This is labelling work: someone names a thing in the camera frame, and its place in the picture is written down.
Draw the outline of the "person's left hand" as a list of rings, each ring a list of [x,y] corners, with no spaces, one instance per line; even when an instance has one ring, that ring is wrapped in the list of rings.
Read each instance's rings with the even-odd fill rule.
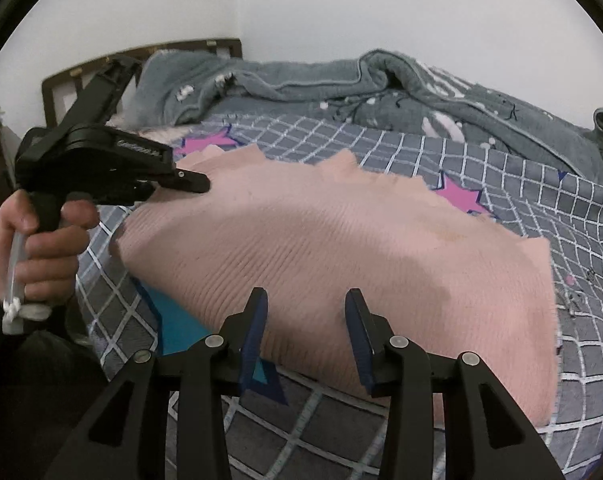
[[[96,206],[71,200],[61,208],[62,226],[39,232],[39,220],[28,195],[18,190],[0,207],[0,300],[6,289],[13,235],[25,237],[26,259],[16,266],[25,299],[50,306],[65,304],[74,294],[78,257],[88,247],[90,231],[100,222]]]

